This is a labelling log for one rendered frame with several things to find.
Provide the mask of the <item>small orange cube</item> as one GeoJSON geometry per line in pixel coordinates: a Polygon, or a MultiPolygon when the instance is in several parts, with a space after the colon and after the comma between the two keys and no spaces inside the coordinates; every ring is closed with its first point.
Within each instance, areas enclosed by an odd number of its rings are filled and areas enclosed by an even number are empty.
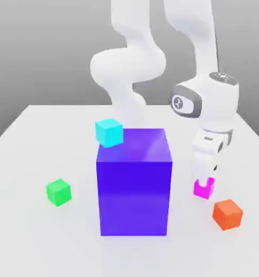
{"type": "Polygon", "coordinates": [[[243,210],[232,200],[223,200],[214,204],[212,217],[222,230],[239,227],[243,210]]]}

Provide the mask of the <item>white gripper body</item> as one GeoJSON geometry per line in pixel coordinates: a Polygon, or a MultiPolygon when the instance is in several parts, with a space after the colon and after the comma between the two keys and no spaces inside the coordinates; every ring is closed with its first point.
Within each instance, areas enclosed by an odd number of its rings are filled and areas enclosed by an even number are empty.
{"type": "Polygon", "coordinates": [[[192,177],[194,180],[207,180],[214,177],[217,165],[215,155],[194,151],[192,159],[192,177]]]}

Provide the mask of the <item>small green cube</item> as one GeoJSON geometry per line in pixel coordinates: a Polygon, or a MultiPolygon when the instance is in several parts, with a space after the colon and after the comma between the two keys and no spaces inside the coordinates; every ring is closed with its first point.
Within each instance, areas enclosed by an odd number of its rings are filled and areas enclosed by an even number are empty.
{"type": "Polygon", "coordinates": [[[70,185],[62,179],[46,185],[46,192],[48,200],[57,207],[72,199],[70,185]]]}

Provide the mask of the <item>large purple box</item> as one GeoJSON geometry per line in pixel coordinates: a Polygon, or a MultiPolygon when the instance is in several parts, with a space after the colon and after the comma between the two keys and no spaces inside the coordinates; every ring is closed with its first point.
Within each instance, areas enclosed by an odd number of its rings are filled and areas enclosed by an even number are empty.
{"type": "Polygon", "coordinates": [[[102,236],[165,236],[172,156],[165,130],[124,129],[124,142],[96,158],[102,236]]]}

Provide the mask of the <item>small cyan cube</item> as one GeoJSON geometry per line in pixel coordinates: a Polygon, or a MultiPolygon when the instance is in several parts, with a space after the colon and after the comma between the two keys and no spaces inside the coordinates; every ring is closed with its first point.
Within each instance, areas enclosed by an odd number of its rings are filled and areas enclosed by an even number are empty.
{"type": "Polygon", "coordinates": [[[113,118],[96,121],[95,134],[96,140],[105,148],[124,142],[123,126],[113,118]]]}

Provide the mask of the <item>small magenta cube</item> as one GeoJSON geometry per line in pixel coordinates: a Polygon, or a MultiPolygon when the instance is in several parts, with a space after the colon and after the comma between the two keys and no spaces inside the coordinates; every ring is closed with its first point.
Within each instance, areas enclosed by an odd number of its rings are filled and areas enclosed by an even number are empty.
{"type": "Polygon", "coordinates": [[[209,197],[213,193],[214,186],[215,186],[215,179],[212,177],[208,178],[205,187],[202,187],[199,184],[199,180],[196,180],[194,184],[193,194],[204,199],[209,199],[209,197]]]}

